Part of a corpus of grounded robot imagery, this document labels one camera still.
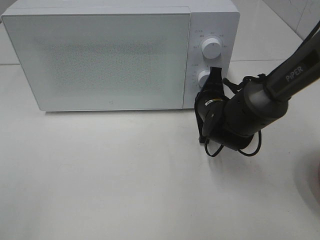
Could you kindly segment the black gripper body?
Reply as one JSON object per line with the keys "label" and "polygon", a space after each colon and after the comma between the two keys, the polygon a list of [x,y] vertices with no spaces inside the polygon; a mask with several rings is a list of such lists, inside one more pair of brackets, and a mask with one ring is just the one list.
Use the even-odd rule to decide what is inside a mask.
{"label": "black gripper body", "polygon": [[203,87],[196,95],[194,111],[200,143],[212,140],[221,145],[228,145],[223,113],[227,99],[221,85]]}

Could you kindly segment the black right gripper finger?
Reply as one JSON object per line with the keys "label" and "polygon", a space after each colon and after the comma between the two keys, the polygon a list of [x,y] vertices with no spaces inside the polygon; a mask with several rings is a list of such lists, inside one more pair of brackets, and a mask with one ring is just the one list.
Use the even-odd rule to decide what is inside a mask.
{"label": "black right gripper finger", "polygon": [[211,67],[210,73],[203,85],[204,90],[222,90],[222,68],[221,67]]}

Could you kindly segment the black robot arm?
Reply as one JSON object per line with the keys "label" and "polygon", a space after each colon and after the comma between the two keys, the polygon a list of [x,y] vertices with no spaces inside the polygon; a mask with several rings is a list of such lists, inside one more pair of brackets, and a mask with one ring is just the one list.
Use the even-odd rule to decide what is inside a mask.
{"label": "black robot arm", "polygon": [[241,83],[222,77],[211,67],[194,102],[199,142],[224,147],[244,156],[256,155],[262,145],[261,130],[282,118],[293,95],[320,78],[320,25],[311,30],[297,50],[268,75],[245,76]]}

